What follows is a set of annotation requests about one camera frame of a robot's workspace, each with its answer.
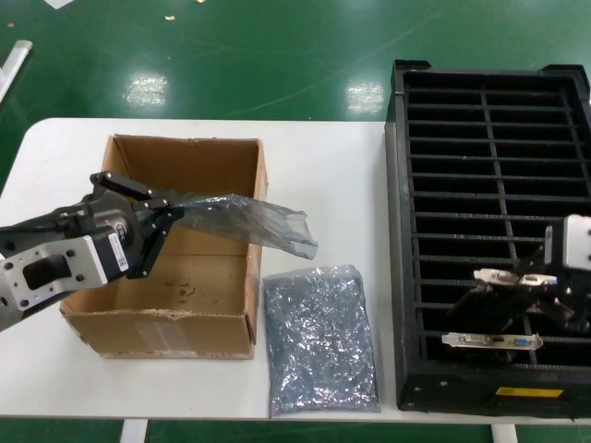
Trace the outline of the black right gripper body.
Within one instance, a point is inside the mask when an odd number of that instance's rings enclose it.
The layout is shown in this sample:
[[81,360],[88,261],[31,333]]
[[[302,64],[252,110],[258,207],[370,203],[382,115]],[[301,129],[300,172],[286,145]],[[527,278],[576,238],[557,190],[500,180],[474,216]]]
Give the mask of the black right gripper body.
[[566,288],[590,293],[590,225],[551,224],[545,231],[546,273],[555,277],[551,293]]

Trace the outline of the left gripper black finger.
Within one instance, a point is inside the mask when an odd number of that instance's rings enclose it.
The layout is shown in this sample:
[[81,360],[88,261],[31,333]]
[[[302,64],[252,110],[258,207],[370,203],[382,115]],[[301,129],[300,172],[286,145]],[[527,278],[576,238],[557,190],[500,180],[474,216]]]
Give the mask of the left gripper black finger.
[[90,176],[93,190],[106,189],[131,201],[134,211],[162,210],[172,207],[172,194],[146,186],[129,177],[105,171]]
[[182,207],[171,207],[148,210],[140,219],[142,244],[138,259],[127,272],[129,280],[147,278],[163,249],[173,224],[182,219],[185,210]]

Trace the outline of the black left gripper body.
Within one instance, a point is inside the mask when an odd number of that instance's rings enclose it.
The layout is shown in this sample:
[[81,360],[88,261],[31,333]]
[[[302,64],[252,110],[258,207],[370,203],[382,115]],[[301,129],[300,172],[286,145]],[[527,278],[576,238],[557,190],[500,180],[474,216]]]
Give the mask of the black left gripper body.
[[1,229],[11,284],[108,284],[126,278],[142,244],[139,211],[115,192]]

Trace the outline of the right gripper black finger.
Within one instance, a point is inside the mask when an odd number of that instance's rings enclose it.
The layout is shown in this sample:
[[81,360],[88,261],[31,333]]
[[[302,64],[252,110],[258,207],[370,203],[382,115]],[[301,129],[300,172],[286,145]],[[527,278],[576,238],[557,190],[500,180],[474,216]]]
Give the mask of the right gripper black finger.
[[520,258],[517,263],[517,275],[519,277],[528,274],[545,274],[546,270],[545,250],[542,245],[529,256]]
[[550,304],[549,315],[569,333],[590,332],[590,294],[566,288]]

